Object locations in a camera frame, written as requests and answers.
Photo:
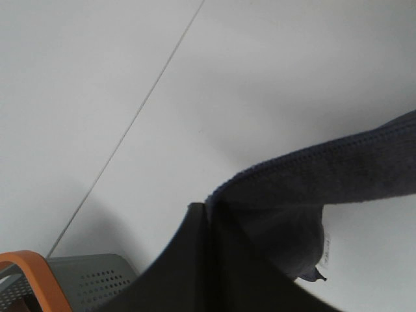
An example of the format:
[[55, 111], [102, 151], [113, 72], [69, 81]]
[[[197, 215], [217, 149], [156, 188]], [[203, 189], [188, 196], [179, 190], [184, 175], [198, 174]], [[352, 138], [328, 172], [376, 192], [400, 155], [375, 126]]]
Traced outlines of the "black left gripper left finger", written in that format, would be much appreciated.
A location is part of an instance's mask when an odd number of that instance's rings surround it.
[[189, 205], [174, 237], [130, 286], [98, 311], [208, 311], [207, 217], [202, 203]]

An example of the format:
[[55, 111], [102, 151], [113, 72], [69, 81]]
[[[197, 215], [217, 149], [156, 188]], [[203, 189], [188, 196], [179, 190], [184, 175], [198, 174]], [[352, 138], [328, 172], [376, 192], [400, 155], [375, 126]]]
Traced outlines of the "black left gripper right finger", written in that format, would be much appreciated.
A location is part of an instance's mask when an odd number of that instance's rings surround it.
[[214, 210], [210, 234], [211, 311], [337, 311], [282, 274], [229, 209]]

